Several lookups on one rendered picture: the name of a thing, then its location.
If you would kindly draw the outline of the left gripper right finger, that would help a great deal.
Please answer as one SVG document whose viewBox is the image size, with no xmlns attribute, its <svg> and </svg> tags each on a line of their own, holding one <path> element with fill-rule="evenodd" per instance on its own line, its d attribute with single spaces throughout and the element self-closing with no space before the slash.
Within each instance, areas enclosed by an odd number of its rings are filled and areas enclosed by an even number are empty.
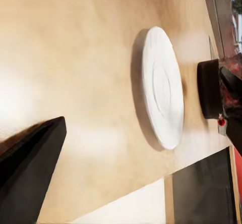
<svg viewBox="0 0 242 224">
<path fill-rule="evenodd" d="M 242 156 L 242 118 L 231 116 L 227 121 L 226 135 Z"/>
</svg>

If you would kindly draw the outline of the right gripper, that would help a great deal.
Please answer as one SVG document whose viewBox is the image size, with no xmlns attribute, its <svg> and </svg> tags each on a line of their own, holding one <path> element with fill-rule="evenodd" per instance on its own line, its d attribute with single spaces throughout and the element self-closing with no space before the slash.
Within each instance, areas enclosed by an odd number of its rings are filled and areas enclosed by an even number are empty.
<svg viewBox="0 0 242 224">
<path fill-rule="evenodd" d="M 242 80 L 240 80 L 224 66 L 221 67 L 219 76 L 227 88 L 231 98 L 238 100 L 238 103 L 242 107 Z"/>
</svg>

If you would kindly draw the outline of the electric kettle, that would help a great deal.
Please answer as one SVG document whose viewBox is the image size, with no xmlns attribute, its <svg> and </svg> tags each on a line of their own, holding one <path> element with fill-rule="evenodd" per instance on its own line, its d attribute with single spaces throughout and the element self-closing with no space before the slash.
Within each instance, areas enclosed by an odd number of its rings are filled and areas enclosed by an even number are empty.
<svg viewBox="0 0 242 224">
<path fill-rule="evenodd" d="M 199 62 L 197 65 L 198 91 L 203 116 L 218 120 L 224 126 L 231 116 L 242 118 L 242 107 L 231 98 L 219 76 L 224 66 L 242 80 L 242 54 Z"/>
</svg>

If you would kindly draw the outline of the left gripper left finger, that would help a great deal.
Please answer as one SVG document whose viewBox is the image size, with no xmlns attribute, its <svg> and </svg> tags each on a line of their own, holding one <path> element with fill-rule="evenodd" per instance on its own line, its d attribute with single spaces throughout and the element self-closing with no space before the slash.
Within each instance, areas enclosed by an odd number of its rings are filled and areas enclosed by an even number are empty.
<svg viewBox="0 0 242 224">
<path fill-rule="evenodd" d="M 0 155 L 0 224 L 36 224 L 67 135 L 49 120 Z"/>
</svg>

